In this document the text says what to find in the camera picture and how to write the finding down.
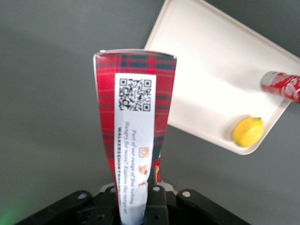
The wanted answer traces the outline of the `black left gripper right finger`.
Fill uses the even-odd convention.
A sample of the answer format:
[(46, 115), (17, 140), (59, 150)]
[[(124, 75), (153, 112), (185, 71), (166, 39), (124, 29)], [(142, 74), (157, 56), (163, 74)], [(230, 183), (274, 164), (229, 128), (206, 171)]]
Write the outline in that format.
[(155, 167), (152, 175), (153, 183), (148, 188), (148, 199), (144, 214), (144, 225), (169, 225), (167, 194), (174, 194), (173, 186), (160, 180), (160, 168)]

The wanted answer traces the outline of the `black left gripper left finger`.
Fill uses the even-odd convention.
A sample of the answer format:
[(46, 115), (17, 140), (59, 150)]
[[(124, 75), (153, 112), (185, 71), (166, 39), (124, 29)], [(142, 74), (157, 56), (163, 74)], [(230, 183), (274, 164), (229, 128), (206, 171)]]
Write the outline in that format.
[(97, 221), (100, 225), (120, 225), (119, 206), (114, 184), (106, 184), (101, 187), (99, 194), (100, 206)]

